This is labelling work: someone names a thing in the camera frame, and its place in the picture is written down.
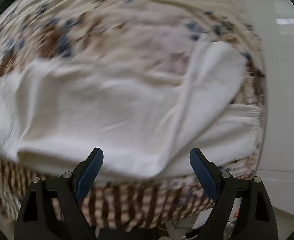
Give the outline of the white pants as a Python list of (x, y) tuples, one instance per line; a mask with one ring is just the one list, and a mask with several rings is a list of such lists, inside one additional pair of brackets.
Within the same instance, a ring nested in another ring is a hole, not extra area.
[(122, 62), (35, 60), (0, 78), (0, 154), (59, 175), (98, 147), (101, 180), (191, 174), (191, 149), (224, 165), (255, 150), (261, 108), (233, 103), (245, 58), (196, 43), (182, 76)]

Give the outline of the floral patterned bed blanket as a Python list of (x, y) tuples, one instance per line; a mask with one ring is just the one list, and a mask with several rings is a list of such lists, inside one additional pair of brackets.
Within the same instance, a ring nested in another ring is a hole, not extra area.
[[(251, 179), (264, 134), (265, 76), (260, 38), (237, 0), (17, 0), (0, 16), (0, 78), (35, 60), (122, 62), (182, 76), (202, 39), (225, 42), (245, 58), (245, 77), (233, 103), (261, 108), (255, 150), (217, 166)], [(149, 229), (212, 205), (193, 170), (170, 178), (112, 181), (101, 180), (101, 171), (82, 205), (93, 226)], [(15, 223), (33, 177), (60, 175), (0, 154), (0, 219)]]

